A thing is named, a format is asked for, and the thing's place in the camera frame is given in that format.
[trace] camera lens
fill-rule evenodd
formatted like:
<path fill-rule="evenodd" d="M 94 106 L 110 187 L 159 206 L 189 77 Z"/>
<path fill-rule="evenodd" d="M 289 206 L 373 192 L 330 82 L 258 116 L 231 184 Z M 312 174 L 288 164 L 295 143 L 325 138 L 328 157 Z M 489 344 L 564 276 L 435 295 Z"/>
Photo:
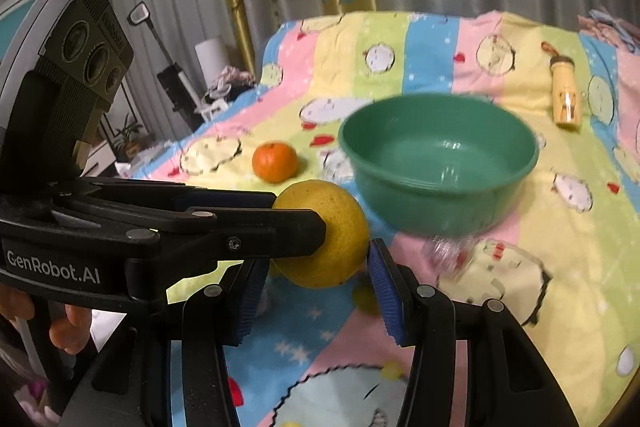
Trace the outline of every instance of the camera lens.
<path fill-rule="evenodd" d="M 111 70 L 111 73 L 109 73 L 109 76 L 107 77 L 107 91 L 110 91 L 114 87 L 116 87 L 121 76 L 122 73 L 120 73 L 119 67 L 116 66 L 115 68 L 113 68 L 113 70 Z"/>
<path fill-rule="evenodd" d="M 104 69 L 107 67 L 108 60 L 109 52 L 104 44 L 100 44 L 91 52 L 86 64 L 86 69 L 84 70 L 84 79 L 87 84 L 93 85 L 98 81 L 104 73 Z"/>
<path fill-rule="evenodd" d="M 62 55 L 67 62 L 73 62 L 82 53 L 86 39 L 89 36 L 89 26 L 80 21 L 71 26 L 62 45 Z"/>

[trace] bedspread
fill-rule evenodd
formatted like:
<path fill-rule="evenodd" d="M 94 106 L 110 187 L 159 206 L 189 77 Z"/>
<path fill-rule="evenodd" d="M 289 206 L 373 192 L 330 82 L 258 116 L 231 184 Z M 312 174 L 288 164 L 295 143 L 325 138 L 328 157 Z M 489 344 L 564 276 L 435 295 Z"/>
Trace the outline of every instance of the bedspread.
<path fill-rule="evenodd" d="M 575 61 L 580 133 L 552 122 L 543 41 Z M 522 118 L 540 144 L 518 206 L 482 236 L 456 281 L 431 271 L 421 254 L 427 239 L 391 229 L 367 208 L 337 145 L 340 123 L 356 108 L 417 91 L 482 96 Z M 297 178 L 267 186 L 253 175 L 252 153 L 267 140 L 298 150 L 306 168 Z M 283 25 L 266 49 L 260 86 L 136 177 L 276 193 L 308 178 L 343 185 L 365 209 L 372 235 L 421 282 L 462 301 L 502 298 L 580 425 L 591 427 L 620 399 L 640 356 L 639 162 L 640 57 L 510 13 L 376 12 Z M 180 283 L 172 295 L 184 298 L 216 278 L 188 289 Z M 226 350 L 243 426 L 395 425 L 412 350 L 396 347 L 379 317 L 354 306 L 362 284 L 355 278 L 310 291 L 268 282 L 270 309 L 241 347 Z M 457 365 L 465 370 L 463 346 Z M 184 423 L 179 357 L 172 367 L 177 426 Z M 457 384 L 458 425 L 463 396 Z"/>

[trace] human hand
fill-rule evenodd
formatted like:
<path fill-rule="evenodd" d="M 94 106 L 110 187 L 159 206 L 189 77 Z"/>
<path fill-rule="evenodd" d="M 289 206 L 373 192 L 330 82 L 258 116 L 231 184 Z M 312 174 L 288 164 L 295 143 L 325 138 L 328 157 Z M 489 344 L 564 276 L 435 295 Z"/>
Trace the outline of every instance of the human hand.
<path fill-rule="evenodd" d="M 49 328 L 49 338 L 58 349 L 76 355 L 89 341 L 91 335 L 91 310 L 65 305 L 66 317 L 56 319 Z M 14 321 L 16 318 L 31 320 L 35 314 L 33 302 L 27 293 L 0 283 L 0 314 Z"/>

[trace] bowl rim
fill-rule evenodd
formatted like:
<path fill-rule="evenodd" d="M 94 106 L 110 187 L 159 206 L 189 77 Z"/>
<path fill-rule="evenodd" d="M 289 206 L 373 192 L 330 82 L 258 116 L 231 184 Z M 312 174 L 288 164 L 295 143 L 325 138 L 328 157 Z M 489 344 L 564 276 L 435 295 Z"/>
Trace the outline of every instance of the bowl rim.
<path fill-rule="evenodd" d="M 373 165 L 368 160 L 364 159 L 362 156 L 357 154 L 347 143 L 347 140 L 344 137 L 344 129 L 348 125 L 349 121 L 352 120 L 358 113 L 361 111 L 367 110 L 368 107 L 374 105 L 376 103 L 384 103 L 388 100 L 393 100 L 396 98 L 404 98 L 406 96 L 416 96 L 421 98 L 455 98 L 462 99 L 464 98 L 469 103 L 479 103 L 479 104 L 490 104 L 495 110 L 502 111 L 507 114 L 509 117 L 513 118 L 517 121 L 521 126 L 524 127 L 526 132 L 529 133 L 534 151 L 531 156 L 529 162 L 518 171 L 514 172 L 510 176 L 505 176 L 505 179 L 500 184 L 492 184 L 487 185 L 486 187 L 478 188 L 478 189 L 469 189 L 469 188 L 455 188 L 455 187 L 442 187 L 433 182 L 425 182 L 421 180 L 417 180 L 415 178 L 409 178 L 407 176 L 399 176 L 398 174 L 394 174 L 392 172 L 386 171 L 378 166 Z M 538 140 L 536 139 L 535 134 L 531 130 L 531 127 L 527 125 L 519 116 L 513 114 L 511 111 L 500 107 L 499 105 L 486 102 L 481 100 L 480 98 L 471 94 L 457 94 L 451 92 L 416 92 L 416 93 L 407 93 L 407 94 L 397 94 L 390 96 L 388 98 L 381 98 L 380 100 L 374 100 L 373 104 L 365 105 L 353 113 L 351 113 L 343 122 L 340 124 L 340 129 L 338 129 L 338 143 L 340 144 L 341 149 L 347 155 L 352 163 L 355 166 L 369 174 L 370 176 L 379 179 L 382 182 L 387 184 L 396 185 L 400 188 L 412 188 L 414 190 L 420 190 L 422 192 L 433 192 L 437 194 L 450 194 L 450 195 L 464 195 L 464 194 L 480 194 L 483 192 L 492 192 L 494 190 L 508 187 L 509 185 L 513 185 L 514 183 L 518 183 L 522 181 L 536 166 L 538 163 L 538 158 L 540 156 L 540 147 L 538 145 Z"/>

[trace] mirror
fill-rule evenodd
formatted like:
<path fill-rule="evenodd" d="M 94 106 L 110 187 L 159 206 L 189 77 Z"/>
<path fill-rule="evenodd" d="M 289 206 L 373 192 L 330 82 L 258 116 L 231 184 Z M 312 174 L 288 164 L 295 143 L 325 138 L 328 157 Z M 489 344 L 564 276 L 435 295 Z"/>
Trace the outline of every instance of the mirror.
<path fill-rule="evenodd" d="M 149 9 L 146 7 L 146 3 L 142 1 L 138 3 L 131 12 L 129 12 L 127 22 L 132 26 L 138 26 L 139 24 L 146 22 L 149 17 L 151 17 Z"/>

